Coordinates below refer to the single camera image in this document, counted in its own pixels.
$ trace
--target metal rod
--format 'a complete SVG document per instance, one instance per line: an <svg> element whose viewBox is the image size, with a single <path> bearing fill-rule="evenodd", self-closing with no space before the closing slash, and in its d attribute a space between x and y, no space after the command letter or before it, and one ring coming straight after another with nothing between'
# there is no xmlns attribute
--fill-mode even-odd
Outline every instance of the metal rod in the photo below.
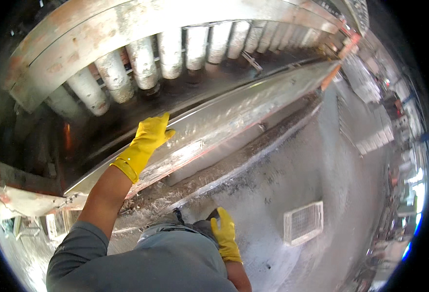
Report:
<svg viewBox="0 0 429 292"><path fill-rule="evenodd" d="M252 54L255 52L258 47L258 43L260 42L260 38L262 37L263 30L266 26L266 20L253 20L252 27L250 28L250 32L248 32L248 36L245 41L244 50Z"/></svg>
<svg viewBox="0 0 429 292"><path fill-rule="evenodd" d="M67 84L77 94L86 107L97 116L109 109L104 91L101 90L88 67L84 67L67 80Z"/></svg>
<svg viewBox="0 0 429 292"><path fill-rule="evenodd" d="M229 33L231 32L232 22L223 22L215 24L211 28L210 49L208 53L208 62L219 64L224 57L228 47Z"/></svg>
<svg viewBox="0 0 429 292"><path fill-rule="evenodd" d="M237 59L241 55L249 28L250 23L246 20L234 22L228 50L229 59Z"/></svg>
<svg viewBox="0 0 429 292"><path fill-rule="evenodd" d="M208 29L209 27L187 27L185 65L189 70L199 70L205 63Z"/></svg>
<svg viewBox="0 0 429 292"><path fill-rule="evenodd" d="M255 61L255 59L252 58L252 56L249 55L246 51L242 51L242 57L244 57L250 63L250 65L252 65L255 70L257 70L258 73L263 71L263 68L260 66L260 64L258 64L258 62Z"/></svg>
<svg viewBox="0 0 429 292"><path fill-rule="evenodd" d="M49 97L44 100L46 104L66 121L83 125L86 121L86 114L83 109L75 102L73 97L68 94L65 88L60 85Z"/></svg>
<svg viewBox="0 0 429 292"><path fill-rule="evenodd" d="M97 59L95 65L116 102L124 103L133 97L135 90L130 84L127 73L125 73L125 67L118 50Z"/></svg>
<svg viewBox="0 0 429 292"><path fill-rule="evenodd" d="M132 65L135 81L141 89L151 89L158 83L151 38L149 36L125 46Z"/></svg>
<svg viewBox="0 0 429 292"><path fill-rule="evenodd" d="M260 43L256 50L257 52L263 54L270 47L271 40L273 39L278 24L279 23L275 21L268 21L265 31L263 32L263 36L260 38Z"/></svg>
<svg viewBox="0 0 429 292"><path fill-rule="evenodd" d="M182 29L173 28L158 34L161 72L165 79L176 79L182 72Z"/></svg>

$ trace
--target metal cylinder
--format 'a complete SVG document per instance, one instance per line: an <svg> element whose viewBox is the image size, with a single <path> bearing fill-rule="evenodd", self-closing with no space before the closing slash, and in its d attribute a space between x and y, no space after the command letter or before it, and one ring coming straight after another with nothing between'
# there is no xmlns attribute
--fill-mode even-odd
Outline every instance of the metal cylinder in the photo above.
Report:
<svg viewBox="0 0 429 292"><path fill-rule="evenodd" d="M286 33L288 27L289 23L280 23L277 26L274 37L271 40L270 51L275 52L279 48L279 44L281 43L282 37Z"/></svg>
<svg viewBox="0 0 429 292"><path fill-rule="evenodd" d="M125 46L132 65L136 84L141 89L153 88L158 83L153 47L149 36Z"/></svg>
<svg viewBox="0 0 429 292"><path fill-rule="evenodd" d="M124 103L135 93L118 50L112 51L95 61L98 72L109 93L118 103Z"/></svg>
<svg viewBox="0 0 429 292"><path fill-rule="evenodd" d="M158 34L161 73L165 79L176 79L182 72L182 29L180 27Z"/></svg>
<svg viewBox="0 0 429 292"><path fill-rule="evenodd" d="M260 42L260 38L262 37L263 30L266 26L266 20L253 20L252 26L250 27L250 32L248 32L248 36L245 41L244 50L252 54L258 47L258 43Z"/></svg>
<svg viewBox="0 0 429 292"><path fill-rule="evenodd" d="M67 80L67 84L77 94L85 106L97 116L103 115L109 109L104 91L91 75L88 67L84 67Z"/></svg>
<svg viewBox="0 0 429 292"><path fill-rule="evenodd" d="M256 49L257 52L263 54L270 47L271 40L273 39L278 24L279 23L276 21L268 21L265 27L265 31L263 32L262 38L260 38L258 48Z"/></svg>
<svg viewBox="0 0 429 292"><path fill-rule="evenodd" d="M226 52L226 48L228 47L231 27L232 21L218 23L211 27L208 62L212 64L221 63Z"/></svg>
<svg viewBox="0 0 429 292"><path fill-rule="evenodd" d="M304 34L302 42L299 44L300 48L311 48L313 44L318 40L320 36L318 29L309 28L307 32Z"/></svg>
<svg viewBox="0 0 429 292"><path fill-rule="evenodd" d="M241 55L249 28L250 23L246 20L234 22L232 26L231 41L229 42L229 59L237 59Z"/></svg>
<svg viewBox="0 0 429 292"><path fill-rule="evenodd" d="M289 24L289 27L287 27L286 32L282 36L281 43L278 46L278 50L284 50L287 47L287 44L289 43L289 39L294 34L294 31L296 30L297 26L294 24Z"/></svg>
<svg viewBox="0 0 429 292"><path fill-rule="evenodd" d="M49 97L44 102L67 122L83 125L87 119L83 109L80 108L62 85L49 94Z"/></svg>
<svg viewBox="0 0 429 292"><path fill-rule="evenodd" d="M289 39L288 46L291 48L300 48L304 41L305 35L307 34L308 28L301 25L297 26Z"/></svg>
<svg viewBox="0 0 429 292"><path fill-rule="evenodd" d="M209 27L186 27L187 43L185 66L189 70L199 70L205 63L206 39Z"/></svg>

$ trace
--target rusty metal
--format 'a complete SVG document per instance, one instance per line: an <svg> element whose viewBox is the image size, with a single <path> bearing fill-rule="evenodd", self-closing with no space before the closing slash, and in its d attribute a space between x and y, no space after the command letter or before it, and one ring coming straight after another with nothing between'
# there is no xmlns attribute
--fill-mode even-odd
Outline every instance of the rusty metal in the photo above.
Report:
<svg viewBox="0 0 429 292"><path fill-rule="evenodd" d="M1 161L0 185L52 196L62 196L63 194L57 180L24 172Z"/></svg>
<svg viewBox="0 0 429 292"><path fill-rule="evenodd" d="M70 0L48 15L10 59L5 88L28 112L99 57L172 27L235 19L283 21L338 31L333 23L281 0L221 0L206 13L196 0Z"/></svg>
<svg viewBox="0 0 429 292"><path fill-rule="evenodd" d="M118 50L97 59L95 65L114 101L124 103L133 97L135 90L130 84Z"/></svg>

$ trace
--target concrete floor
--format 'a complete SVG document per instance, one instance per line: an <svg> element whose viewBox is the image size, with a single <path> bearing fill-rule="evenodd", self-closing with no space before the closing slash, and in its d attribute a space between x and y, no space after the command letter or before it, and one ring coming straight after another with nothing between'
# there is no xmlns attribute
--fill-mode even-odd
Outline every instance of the concrete floor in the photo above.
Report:
<svg viewBox="0 0 429 292"><path fill-rule="evenodd" d="M217 206L229 211L254 291L338 291L368 249L381 214L387 149L359 156L340 135L336 94L330 85L307 126L182 208L186 222ZM318 200L323 233L300 247L284 245L283 213Z"/></svg>

